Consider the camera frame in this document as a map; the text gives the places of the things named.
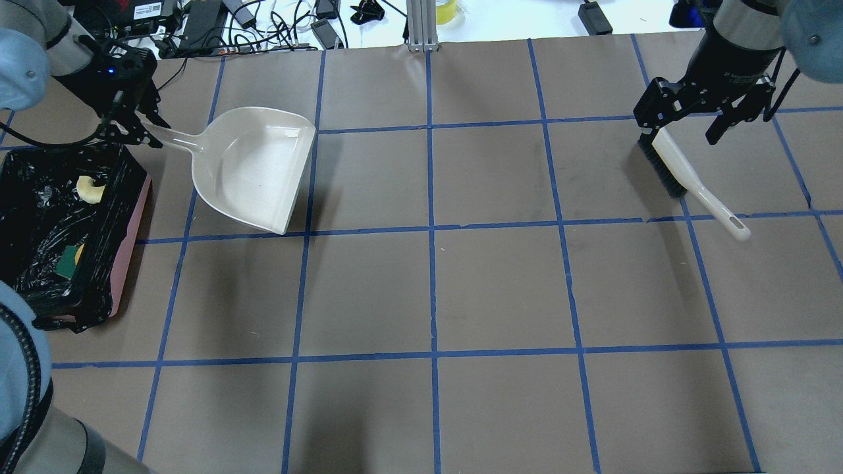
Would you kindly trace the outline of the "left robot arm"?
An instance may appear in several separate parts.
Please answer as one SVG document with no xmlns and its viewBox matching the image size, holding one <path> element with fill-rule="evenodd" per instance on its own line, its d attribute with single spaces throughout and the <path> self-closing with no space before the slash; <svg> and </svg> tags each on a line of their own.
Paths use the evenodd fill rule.
<svg viewBox="0 0 843 474">
<path fill-rule="evenodd" d="M 2 159 L 2 472 L 150 473 L 53 403 L 49 330 L 117 312 L 146 198 L 130 145 L 159 148 L 150 50 L 96 40 L 57 1 L 2 2 L 2 108 L 39 104 L 54 78 L 99 122 L 86 138 L 24 142 Z"/>
</svg>

